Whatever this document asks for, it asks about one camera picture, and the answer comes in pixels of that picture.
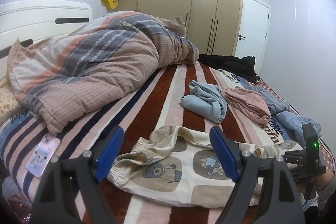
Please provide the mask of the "person's right hand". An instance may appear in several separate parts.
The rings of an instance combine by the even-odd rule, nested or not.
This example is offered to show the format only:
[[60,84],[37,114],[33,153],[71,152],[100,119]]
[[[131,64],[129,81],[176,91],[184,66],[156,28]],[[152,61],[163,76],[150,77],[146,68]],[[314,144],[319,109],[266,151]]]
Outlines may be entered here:
[[335,171],[327,169],[322,175],[317,176],[318,192],[333,194],[335,191]]

